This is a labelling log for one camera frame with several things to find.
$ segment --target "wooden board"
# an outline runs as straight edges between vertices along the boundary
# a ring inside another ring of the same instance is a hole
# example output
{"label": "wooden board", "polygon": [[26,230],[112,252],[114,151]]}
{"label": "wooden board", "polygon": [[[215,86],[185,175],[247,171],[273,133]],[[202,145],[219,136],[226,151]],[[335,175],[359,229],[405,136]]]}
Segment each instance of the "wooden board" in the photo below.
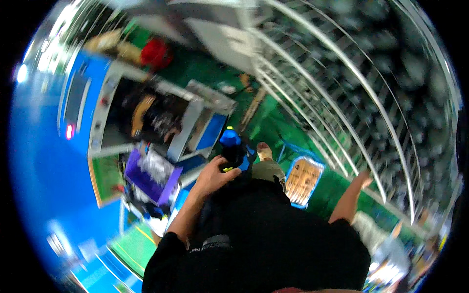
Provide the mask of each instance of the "wooden board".
{"label": "wooden board", "polygon": [[321,171],[306,159],[295,163],[286,182],[286,194],[292,203],[304,206],[308,202]]}

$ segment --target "red light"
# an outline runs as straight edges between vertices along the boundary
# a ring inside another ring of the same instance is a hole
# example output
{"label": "red light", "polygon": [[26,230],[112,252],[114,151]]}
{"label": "red light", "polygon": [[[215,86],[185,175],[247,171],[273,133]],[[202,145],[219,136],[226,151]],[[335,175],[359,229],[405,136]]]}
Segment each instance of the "red light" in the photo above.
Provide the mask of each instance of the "red light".
{"label": "red light", "polygon": [[67,126],[67,132],[66,132],[65,136],[67,137],[67,139],[71,139],[72,135],[73,135],[73,126],[68,125]]}

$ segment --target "forearm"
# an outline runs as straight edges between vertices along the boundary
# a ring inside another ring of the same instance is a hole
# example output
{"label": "forearm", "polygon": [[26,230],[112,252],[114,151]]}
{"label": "forearm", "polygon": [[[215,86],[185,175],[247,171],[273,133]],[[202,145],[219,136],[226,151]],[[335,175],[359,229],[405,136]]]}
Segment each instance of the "forearm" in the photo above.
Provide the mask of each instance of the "forearm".
{"label": "forearm", "polygon": [[175,233],[182,242],[187,244],[202,210],[204,198],[205,196],[200,194],[198,189],[192,188],[167,232]]}
{"label": "forearm", "polygon": [[346,219],[349,223],[352,223],[356,213],[358,197],[360,196],[362,185],[363,180],[360,178],[355,177],[352,180],[350,186],[345,190],[345,193],[335,205],[334,211],[329,218],[329,223],[333,223],[340,218]]}

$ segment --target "green mat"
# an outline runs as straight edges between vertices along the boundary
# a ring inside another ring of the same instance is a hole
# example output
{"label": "green mat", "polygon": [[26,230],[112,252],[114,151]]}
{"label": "green mat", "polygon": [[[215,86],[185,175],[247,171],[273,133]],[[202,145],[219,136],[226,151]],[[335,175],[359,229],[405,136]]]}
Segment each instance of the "green mat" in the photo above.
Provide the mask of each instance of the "green mat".
{"label": "green mat", "polygon": [[118,159],[118,155],[93,159],[94,176],[103,205],[120,198],[113,192],[115,185],[125,185],[117,165]]}
{"label": "green mat", "polygon": [[143,278],[145,267],[156,250],[149,239],[151,232],[146,223],[138,223],[124,236],[113,241],[109,248],[138,276]]}

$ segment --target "red object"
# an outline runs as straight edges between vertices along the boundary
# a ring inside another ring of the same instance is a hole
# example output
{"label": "red object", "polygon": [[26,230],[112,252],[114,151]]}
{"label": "red object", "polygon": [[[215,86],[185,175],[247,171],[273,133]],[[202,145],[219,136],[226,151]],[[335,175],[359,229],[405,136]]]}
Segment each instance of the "red object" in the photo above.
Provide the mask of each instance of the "red object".
{"label": "red object", "polygon": [[160,70],[171,63],[173,54],[163,40],[153,38],[142,49],[140,59],[142,64],[151,66],[154,70]]}
{"label": "red object", "polygon": [[114,191],[120,191],[120,192],[124,193],[124,186],[121,185],[121,184],[116,184],[116,185],[113,186],[113,190]]}

